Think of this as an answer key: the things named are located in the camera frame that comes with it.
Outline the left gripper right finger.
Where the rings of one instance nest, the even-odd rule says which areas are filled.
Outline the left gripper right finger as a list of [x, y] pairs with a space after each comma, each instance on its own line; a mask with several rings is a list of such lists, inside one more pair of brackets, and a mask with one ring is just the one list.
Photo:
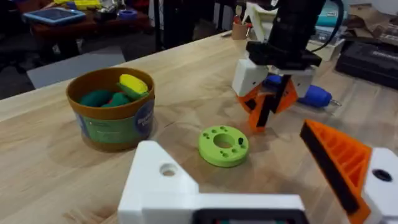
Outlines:
[[397, 223], [397, 155], [306, 119], [300, 137], [350, 223]]

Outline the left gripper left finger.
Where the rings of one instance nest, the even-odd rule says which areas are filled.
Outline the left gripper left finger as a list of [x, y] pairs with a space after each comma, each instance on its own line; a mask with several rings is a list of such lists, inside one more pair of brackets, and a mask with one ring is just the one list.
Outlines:
[[118, 207], [119, 223], [191, 223], [197, 182], [155, 141], [137, 145]]

